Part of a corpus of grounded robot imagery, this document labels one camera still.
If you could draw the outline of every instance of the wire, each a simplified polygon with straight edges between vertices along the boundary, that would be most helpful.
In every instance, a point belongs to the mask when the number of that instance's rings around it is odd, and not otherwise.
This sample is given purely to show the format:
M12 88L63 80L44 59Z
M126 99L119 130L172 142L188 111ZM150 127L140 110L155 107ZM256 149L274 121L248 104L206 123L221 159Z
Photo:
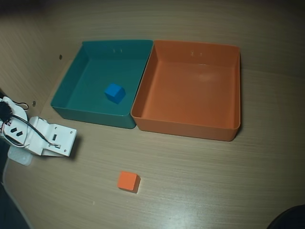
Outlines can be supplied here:
M27 144L27 145L18 145L18 144L16 144L16 143L14 143L14 142L12 142L11 140L9 140L7 137L6 137L6 134L5 134L5 132L4 132L4 126L5 126L5 123L3 123L2 124L2 133L3 133L3 137L4 137L4 139L5 140L7 140L9 143L11 143L13 146L15 146L15 147L17 147L17 148L24 148L24 147L26 147L26 146L28 146L29 144Z
M26 105L26 108L23 108L25 111L27 111L29 109L29 105L27 103L18 103L18 102L15 102L14 100L12 100L15 104L17 105Z
M14 118L17 118L19 119L20 121L24 122L25 124L27 124L30 128L32 128L43 140L45 140L47 143L49 143L51 146L59 146L58 144L55 144L55 143L51 143L48 141L48 139L42 134L39 132L39 130L37 130L31 123L29 123L28 121L24 120L23 118L20 118L19 116L17 115L14 115L12 114L11 115L12 117Z

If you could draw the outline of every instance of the wooden table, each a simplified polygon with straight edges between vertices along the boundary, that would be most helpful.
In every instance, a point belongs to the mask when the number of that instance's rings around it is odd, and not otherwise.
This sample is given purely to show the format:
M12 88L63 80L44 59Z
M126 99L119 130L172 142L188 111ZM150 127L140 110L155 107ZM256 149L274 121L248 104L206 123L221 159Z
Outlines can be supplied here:
M78 130L72 156L8 161L4 186L35 229L264 229L305 203L305 79L243 69L241 84L232 142L64 120L54 88L40 116ZM138 194L116 187L120 170Z

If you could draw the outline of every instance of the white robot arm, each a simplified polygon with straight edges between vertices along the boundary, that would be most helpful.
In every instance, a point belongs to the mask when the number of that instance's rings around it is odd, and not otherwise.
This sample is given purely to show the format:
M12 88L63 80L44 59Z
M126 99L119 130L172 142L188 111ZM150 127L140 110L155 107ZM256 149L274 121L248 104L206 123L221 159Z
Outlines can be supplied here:
M48 124L37 116L28 121L24 109L8 97L0 99L0 117L0 137L11 145L8 155L10 159L29 165L32 154L70 155L77 134L75 129Z

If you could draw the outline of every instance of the teal bin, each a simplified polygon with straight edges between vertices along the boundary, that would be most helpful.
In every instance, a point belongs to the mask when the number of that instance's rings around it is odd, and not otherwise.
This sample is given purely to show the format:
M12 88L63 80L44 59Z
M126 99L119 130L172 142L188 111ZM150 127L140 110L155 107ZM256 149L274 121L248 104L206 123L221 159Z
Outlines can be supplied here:
M130 115L153 41L83 42L51 106L65 119L132 129ZM110 84L125 91L116 104L105 95Z

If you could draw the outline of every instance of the small hole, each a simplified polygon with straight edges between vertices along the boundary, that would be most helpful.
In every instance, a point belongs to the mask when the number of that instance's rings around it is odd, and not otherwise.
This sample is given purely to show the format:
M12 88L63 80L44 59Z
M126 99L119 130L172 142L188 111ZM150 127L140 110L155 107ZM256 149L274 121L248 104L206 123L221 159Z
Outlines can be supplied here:
M17 135L17 137L19 137L19 136L23 135L23 132L20 131L20 132L18 132L16 135Z
M10 130L11 133L14 133L16 131L17 131L17 128L13 128L13 129Z

